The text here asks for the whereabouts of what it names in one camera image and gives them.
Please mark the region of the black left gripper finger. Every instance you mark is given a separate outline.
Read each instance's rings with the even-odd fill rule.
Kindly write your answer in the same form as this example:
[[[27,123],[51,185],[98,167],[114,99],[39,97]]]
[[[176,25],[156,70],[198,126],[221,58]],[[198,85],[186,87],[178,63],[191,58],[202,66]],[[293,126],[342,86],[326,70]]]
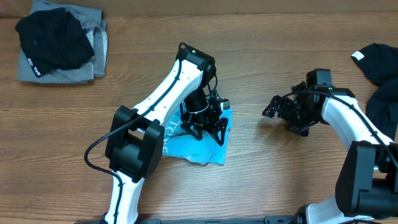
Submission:
[[[222,146],[224,144],[228,121],[229,121],[228,118],[221,118],[210,129],[210,136],[215,140],[215,142],[219,146]]]
[[[184,121],[181,124],[181,128],[196,140],[201,141],[203,139],[203,124],[194,121]]]

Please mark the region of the light blue t-shirt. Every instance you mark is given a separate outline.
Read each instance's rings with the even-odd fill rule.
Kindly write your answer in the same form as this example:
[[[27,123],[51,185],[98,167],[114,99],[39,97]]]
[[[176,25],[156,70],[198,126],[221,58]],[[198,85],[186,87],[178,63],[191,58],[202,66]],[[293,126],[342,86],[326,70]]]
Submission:
[[[221,117],[228,118],[228,125],[224,144],[219,146],[207,132],[203,133],[203,139],[199,141],[184,131],[180,127],[182,124],[180,110],[175,110],[165,127],[162,155],[179,157],[201,165],[207,163],[224,165],[229,131],[232,128],[232,114],[232,109],[222,112]]]

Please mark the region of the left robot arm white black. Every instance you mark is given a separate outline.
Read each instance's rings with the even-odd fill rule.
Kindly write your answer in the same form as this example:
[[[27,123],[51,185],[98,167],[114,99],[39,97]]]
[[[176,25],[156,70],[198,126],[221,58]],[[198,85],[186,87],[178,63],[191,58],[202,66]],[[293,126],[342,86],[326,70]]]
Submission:
[[[181,110],[182,129],[201,140],[207,132],[219,145],[225,140],[228,119],[222,117],[227,99],[204,88],[216,77],[215,58],[180,43],[175,63],[165,80],[132,109],[115,112],[105,156],[113,176],[113,192],[101,223],[135,223],[144,180],[159,164],[165,124]]]

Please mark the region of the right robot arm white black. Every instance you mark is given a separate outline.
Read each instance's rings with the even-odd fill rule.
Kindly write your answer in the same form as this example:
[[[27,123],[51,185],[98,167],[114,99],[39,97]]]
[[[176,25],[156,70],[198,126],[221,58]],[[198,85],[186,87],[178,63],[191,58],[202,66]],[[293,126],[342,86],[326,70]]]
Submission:
[[[377,223],[397,216],[397,144],[370,122],[349,89],[302,82],[274,96],[262,115],[282,118],[302,137],[314,124],[327,124],[347,151],[334,195],[303,207],[297,223]]]

